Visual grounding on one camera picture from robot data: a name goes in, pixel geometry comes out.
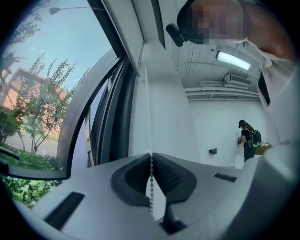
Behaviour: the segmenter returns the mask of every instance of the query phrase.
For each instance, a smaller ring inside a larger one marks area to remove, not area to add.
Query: green shrub
[[[0,146],[11,150],[20,156],[20,160],[17,160],[0,153],[0,158],[6,160],[11,165],[45,171],[54,171],[58,169],[56,158],[53,156],[32,154],[7,144],[0,144]],[[8,194],[13,199],[24,203],[28,207],[35,205],[40,198],[61,183],[61,181],[58,180],[26,180],[2,175],[0,175],[0,177],[2,178],[1,180],[6,187]]]
[[[26,180],[1,176],[7,193],[15,200],[31,208],[49,191],[52,191],[60,181]]]
[[[8,163],[12,165],[16,165],[24,168],[30,168],[33,170],[54,171],[58,169],[56,157],[49,156],[49,155],[43,156],[40,154],[30,153],[22,149],[11,147],[5,143],[0,144],[0,146],[20,156],[20,160],[17,160],[13,157],[7,156],[6,154],[0,153],[0,158],[6,160]]]
[[[16,126],[14,111],[0,106],[0,143],[4,143],[8,137],[15,135]]]

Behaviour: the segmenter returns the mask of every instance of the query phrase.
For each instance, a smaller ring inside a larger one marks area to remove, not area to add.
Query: fluorescent light
[[[232,56],[230,54],[227,54],[225,52],[218,52],[217,60],[236,65],[236,66],[238,66],[240,68],[243,68],[245,70],[249,70],[249,68],[251,66],[250,63],[247,63],[244,60],[239,59],[239,58],[237,58],[235,56]]]

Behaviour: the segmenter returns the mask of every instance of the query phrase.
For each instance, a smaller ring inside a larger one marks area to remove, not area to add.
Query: backpack
[[[251,133],[252,143],[257,145],[262,142],[262,135],[258,130],[254,130]]]
[[[259,145],[262,142],[262,136],[258,130],[250,131],[250,129],[248,128],[245,129],[248,130],[251,134],[251,140],[247,142],[250,148],[252,148],[253,145]]]

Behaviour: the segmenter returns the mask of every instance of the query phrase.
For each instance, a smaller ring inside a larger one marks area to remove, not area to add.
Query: white wall
[[[132,104],[129,155],[149,150],[145,70],[149,82],[152,150],[190,161],[199,161],[195,124],[180,78],[161,43],[143,47]]]
[[[192,109],[200,162],[209,165],[232,166],[238,151],[239,120],[248,122],[267,138],[265,112],[260,101],[193,101]],[[209,149],[217,148],[216,155]]]

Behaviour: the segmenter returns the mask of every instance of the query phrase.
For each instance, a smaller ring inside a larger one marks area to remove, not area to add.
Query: street lamp
[[[59,8],[59,7],[52,7],[49,9],[49,13],[51,15],[56,14],[57,12],[65,9],[75,9],[75,8],[88,8],[88,9],[97,9],[97,10],[103,10],[106,11],[105,9],[97,8],[97,7],[67,7],[67,8]]]

